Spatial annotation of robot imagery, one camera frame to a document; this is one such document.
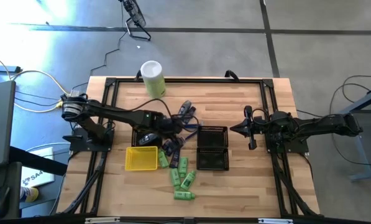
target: white cable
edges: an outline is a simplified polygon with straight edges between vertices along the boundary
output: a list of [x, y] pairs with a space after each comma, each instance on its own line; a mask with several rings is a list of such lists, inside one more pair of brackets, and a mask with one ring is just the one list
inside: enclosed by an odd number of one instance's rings
[[48, 144], [43, 144], [39, 146], [32, 147], [30, 149], [25, 150], [26, 152], [29, 152], [33, 149], [37, 149], [38, 147], [44, 147], [44, 146], [55, 146], [55, 145], [62, 145], [62, 144], [70, 144], [69, 142], [55, 142], [55, 143], [48, 143]]
[[[22, 71], [22, 72], [20, 72], [20, 73], [17, 73], [17, 74], [15, 74], [15, 75], [13, 75], [13, 76], [10, 76], [9, 70], [7, 69], [7, 67], [5, 66], [5, 64], [4, 64], [2, 61], [0, 61], [0, 64], [3, 65], [4, 69], [6, 69], [7, 76], [9, 77], [10, 80], [12, 80], [13, 78], [15, 78], [15, 77], [17, 77], [17, 76], [19, 76], [19, 75], [22, 75], [22, 74], [24, 74], [24, 73], [27, 73], [27, 72], [39, 72], [39, 73], [41, 73], [41, 74], [44, 74], [44, 75], [50, 77], [50, 78], [51, 78], [51, 79], [52, 79], [52, 80], [53, 80], [53, 81], [58, 85], [58, 87], [60, 87], [60, 89], [62, 90], [62, 92], [64, 92], [64, 94], [69, 95], [69, 93], [67, 93], [67, 92], [62, 88], [62, 86], [61, 86], [61, 85], [56, 81], [56, 79], [55, 79], [54, 77], [52, 77], [50, 74], [48, 74], [48, 73], [45, 73], [45, 72], [43, 72], [43, 71], [39, 71], [39, 70], [26, 70], [26, 71]], [[58, 108], [58, 104], [57, 104], [55, 107], [53, 107], [53, 108], [51, 108], [51, 109], [43, 110], [43, 111], [36, 111], [36, 110], [31, 110], [31, 109], [25, 108], [25, 107], [23, 107], [23, 106], [19, 106], [17, 103], [14, 103], [14, 105], [17, 106], [17, 107], [19, 107], [19, 108], [21, 108], [21, 109], [23, 109], [23, 110], [30, 111], [30, 112], [34, 112], [34, 113], [46, 113], [46, 112], [53, 111], [55, 108]]]

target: gray floor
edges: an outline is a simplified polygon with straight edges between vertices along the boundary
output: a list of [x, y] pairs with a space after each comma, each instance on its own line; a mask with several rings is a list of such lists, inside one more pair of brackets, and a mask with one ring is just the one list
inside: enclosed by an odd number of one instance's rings
[[[121, 26], [117, 0], [18, 2], [0, 0], [0, 22]], [[371, 30], [371, 0], [265, 2], [272, 29]], [[264, 28], [258, 0], [139, 0], [139, 4], [148, 27]], [[109, 55], [107, 67], [93, 75], [135, 75], [144, 61], [158, 60], [168, 76], [221, 77], [231, 69], [240, 77], [272, 77], [265, 34], [151, 34], [151, 42], [125, 36], [121, 51]], [[122, 32], [28, 31], [22, 26], [0, 25], [0, 59], [24, 69], [51, 73], [69, 90], [87, 82], [89, 70], [104, 63], [104, 54], [116, 48], [121, 35]], [[275, 34], [272, 38], [280, 76], [290, 78], [300, 110], [328, 114], [331, 96], [345, 78], [371, 75], [371, 36]], [[0, 74], [0, 81], [6, 79]], [[371, 78], [356, 78], [352, 82], [371, 88]], [[25, 74], [17, 79], [17, 84], [18, 90], [28, 93], [52, 97], [61, 94], [51, 80], [38, 74]], [[348, 86], [346, 92], [355, 100], [365, 95], [357, 86]], [[349, 104], [340, 94], [334, 102], [333, 112]], [[70, 127], [60, 118], [59, 111], [32, 114], [15, 109], [13, 146], [27, 149], [62, 142], [62, 136], [69, 133]], [[350, 139], [338, 141], [344, 155], [357, 161]], [[330, 136], [311, 137], [308, 144], [321, 213], [371, 221], [371, 180], [351, 183], [348, 179], [348, 175], [362, 167], [343, 160], [332, 146]]]

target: wooden tabletop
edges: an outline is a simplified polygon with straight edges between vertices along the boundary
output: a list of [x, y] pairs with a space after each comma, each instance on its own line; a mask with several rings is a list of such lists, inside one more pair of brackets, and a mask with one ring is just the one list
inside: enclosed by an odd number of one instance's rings
[[[87, 89], [89, 98], [102, 100], [106, 78], [90, 78]], [[274, 78], [273, 82], [279, 110], [297, 116], [289, 79]], [[166, 86], [166, 95], [162, 100], [172, 113], [177, 113], [182, 103], [190, 100], [196, 108], [195, 116], [204, 125], [231, 127], [244, 119], [245, 105], [251, 105], [253, 109], [262, 107], [260, 88], [255, 84], [166, 83]], [[116, 106], [134, 108], [149, 99], [143, 83], [121, 83]], [[142, 109], [167, 114], [165, 107], [158, 101]], [[116, 122], [114, 145], [108, 155], [104, 173], [99, 216], [280, 216], [272, 162], [262, 135], [255, 135], [258, 147], [250, 151], [248, 138], [229, 131], [229, 171], [197, 170], [196, 179], [190, 188], [190, 192], [196, 195], [195, 200], [180, 201], [173, 199], [174, 189], [168, 169], [138, 172], [124, 170], [126, 147], [131, 146], [131, 130], [128, 124]], [[188, 134], [183, 131], [180, 135], [185, 137]], [[90, 155], [90, 152], [81, 152], [69, 162], [57, 211], [66, 209], [84, 186]], [[196, 170], [196, 136], [184, 145], [181, 156], [189, 159], [188, 171]], [[288, 159], [295, 189], [312, 210], [319, 212], [307, 162], [297, 154], [289, 154]], [[286, 190], [283, 193], [286, 207], [290, 211]], [[93, 198], [94, 187], [91, 189], [88, 208]]]

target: yellow basket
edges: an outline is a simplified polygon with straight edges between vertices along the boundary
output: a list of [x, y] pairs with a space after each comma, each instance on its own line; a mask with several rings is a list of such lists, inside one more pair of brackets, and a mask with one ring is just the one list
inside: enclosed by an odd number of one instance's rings
[[158, 169], [158, 147], [127, 147], [125, 170]]

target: computer mouse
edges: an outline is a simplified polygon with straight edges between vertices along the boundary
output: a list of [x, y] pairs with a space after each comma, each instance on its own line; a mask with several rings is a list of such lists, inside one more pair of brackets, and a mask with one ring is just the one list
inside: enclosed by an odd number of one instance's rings
[[0, 218], [3, 218], [9, 208], [9, 195], [10, 195], [10, 187], [7, 185], [3, 185], [0, 187]]

